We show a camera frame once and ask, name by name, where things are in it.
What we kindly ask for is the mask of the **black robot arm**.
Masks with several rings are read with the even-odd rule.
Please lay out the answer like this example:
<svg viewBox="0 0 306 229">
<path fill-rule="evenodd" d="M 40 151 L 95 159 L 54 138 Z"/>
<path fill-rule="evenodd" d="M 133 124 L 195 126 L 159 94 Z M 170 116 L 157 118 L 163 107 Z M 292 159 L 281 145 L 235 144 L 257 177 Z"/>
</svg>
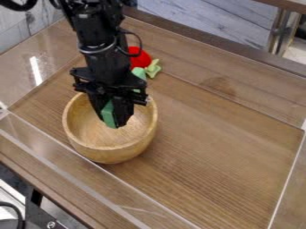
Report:
<svg viewBox="0 0 306 229">
<path fill-rule="evenodd" d="M 121 0 L 59 0 L 78 37 L 86 66 L 71 70 L 74 89 L 87 94 L 98 118 L 118 129 L 134 116 L 134 107 L 147 104 L 147 82 L 131 70 Z"/>
</svg>

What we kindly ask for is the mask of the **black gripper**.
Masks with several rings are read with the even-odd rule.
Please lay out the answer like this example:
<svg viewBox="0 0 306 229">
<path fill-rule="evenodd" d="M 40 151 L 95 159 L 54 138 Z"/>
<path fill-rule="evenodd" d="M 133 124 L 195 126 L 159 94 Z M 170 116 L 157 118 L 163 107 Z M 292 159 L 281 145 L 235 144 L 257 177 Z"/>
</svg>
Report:
<svg viewBox="0 0 306 229">
<path fill-rule="evenodd" d="M 134 116 L 134 104 L 147 104 L 147 83 L 131 73 L 131 55 L 127 48 L 80 47 L 86 66 L 71 70 L 74 89 L 88 95 L 100 120 L 102 110 L 110 100 L 114 106 L 117 127 L 127 125 Z"/>
</svg>

